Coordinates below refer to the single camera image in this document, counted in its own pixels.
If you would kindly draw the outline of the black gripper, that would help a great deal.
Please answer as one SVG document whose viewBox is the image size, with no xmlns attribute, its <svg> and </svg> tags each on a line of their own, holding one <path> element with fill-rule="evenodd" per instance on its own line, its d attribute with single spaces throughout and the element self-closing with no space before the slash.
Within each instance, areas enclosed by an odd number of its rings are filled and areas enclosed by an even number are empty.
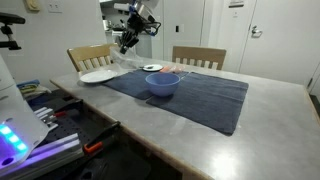
<svg viewBox="0 0 320 180">
<path fill-rule="evenodd" d="M 126 54 L 128 48 L 132 48 L 139 42 L 138 35 L 145 28 L 147 21 L 137 14 L 132 14 L 127 20 L 127 28 L 120 38 L 120 53 Z"/>
</svg>

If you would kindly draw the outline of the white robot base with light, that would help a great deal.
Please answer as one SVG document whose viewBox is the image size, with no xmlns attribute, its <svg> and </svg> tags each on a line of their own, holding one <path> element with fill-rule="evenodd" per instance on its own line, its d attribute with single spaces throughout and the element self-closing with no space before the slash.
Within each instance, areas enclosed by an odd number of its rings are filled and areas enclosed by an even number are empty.
<svg viewBox="0 0 320 180">
<path fill-rule="evenodd" d="M 49 129 L 30 108 L 0 55 L 0 175 L 23 163 Z"/>
</svg>

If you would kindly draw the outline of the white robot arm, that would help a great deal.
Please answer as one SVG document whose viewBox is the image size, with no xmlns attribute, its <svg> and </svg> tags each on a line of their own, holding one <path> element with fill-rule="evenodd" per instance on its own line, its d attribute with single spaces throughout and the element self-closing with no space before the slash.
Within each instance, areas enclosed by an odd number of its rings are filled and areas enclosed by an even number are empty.
<svg viewBox="0 0 320 180">
<path fill-rule="evenodd" d="M 132 0 L 131 3 L 115 3 L 114 8 L 128 13 L 129 18 L 122 35 L 116 38 L 116 43 L 120 52 L 125 54 L 139 42 L 138 36 L 145 32 L 150 36 L 156 36 L 161 27 L 161 23 L 153 16 L 152 9 L 158 4 L 159 0 L 148 4 L 149 0 Z"/>
</svg>

